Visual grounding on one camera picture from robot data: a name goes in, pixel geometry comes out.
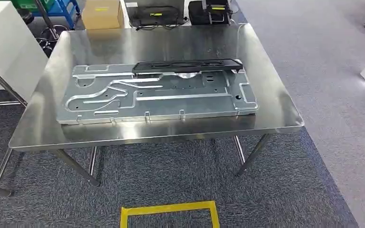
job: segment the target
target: yellow floor tape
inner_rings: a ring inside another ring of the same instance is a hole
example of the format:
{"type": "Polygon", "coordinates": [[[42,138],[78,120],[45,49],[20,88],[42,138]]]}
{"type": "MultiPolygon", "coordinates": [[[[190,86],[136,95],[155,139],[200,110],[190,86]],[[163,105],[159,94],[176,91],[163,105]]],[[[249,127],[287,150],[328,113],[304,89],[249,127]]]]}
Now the yellow floor tape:
{"type": "Polygon", "coordinates": [[[200,210],[209,209],[211,211],[211,220],[214,228],[219,228],[218,212],[216,210],[215,201],[203,201],[195,203],[179,203],[152,207],[140,207],[140,208],[123,208],[121,207],[121,228],[128,227],[128,216],[129,215],[149,215],[166,212],[176,212],[185,210],[200,210]]]}

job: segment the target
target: white cabinet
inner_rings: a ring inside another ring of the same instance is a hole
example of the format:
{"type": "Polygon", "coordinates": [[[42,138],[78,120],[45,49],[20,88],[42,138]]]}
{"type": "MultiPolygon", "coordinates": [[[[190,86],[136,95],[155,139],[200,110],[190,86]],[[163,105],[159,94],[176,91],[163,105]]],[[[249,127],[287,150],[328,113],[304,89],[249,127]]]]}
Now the white cabinet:
{"type": "Polygon", "coordinates": [[[12,3],[0,1],[0,76],[28,101],[47,60],[12,3]]]}

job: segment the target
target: stamped metal panel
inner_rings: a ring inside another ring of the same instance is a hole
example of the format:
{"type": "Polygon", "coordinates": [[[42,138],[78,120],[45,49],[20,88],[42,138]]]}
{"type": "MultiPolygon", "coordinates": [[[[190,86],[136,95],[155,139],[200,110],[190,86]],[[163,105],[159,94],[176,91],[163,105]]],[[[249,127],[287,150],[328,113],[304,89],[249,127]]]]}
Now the stamped metal panel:
{"type": "Polygon", "coordinates": [[[244,71],[132,74],[134,65],[76,66],[57,120],[61,124],[171,120],[255,113],[244,71]]]}

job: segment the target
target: cardboard box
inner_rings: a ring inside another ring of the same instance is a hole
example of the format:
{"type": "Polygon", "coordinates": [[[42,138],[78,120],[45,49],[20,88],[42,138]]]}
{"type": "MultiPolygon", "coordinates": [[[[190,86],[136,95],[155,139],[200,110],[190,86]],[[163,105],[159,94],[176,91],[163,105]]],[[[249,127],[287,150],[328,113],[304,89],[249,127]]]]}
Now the cardboard box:
{"type": "Polygon", "coordinates": [[[87,0],[82,20],[87,30],[124,27],[124,13],[119,0],[87,0]]]}

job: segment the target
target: table top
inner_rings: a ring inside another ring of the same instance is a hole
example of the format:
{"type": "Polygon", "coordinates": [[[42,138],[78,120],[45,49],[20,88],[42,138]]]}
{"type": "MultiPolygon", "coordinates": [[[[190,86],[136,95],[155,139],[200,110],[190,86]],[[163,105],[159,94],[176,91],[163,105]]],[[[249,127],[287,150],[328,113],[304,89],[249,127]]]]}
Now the table top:
{"type": "Polygon", "coordinates": [[[63,32],[9,142],[17,151],[292,133],[304,125],[250,24],[63,32]],[[56,109],[76,65],[233,58],[243,62],[256,114],[150,122],[60,125],[56,109]]]}

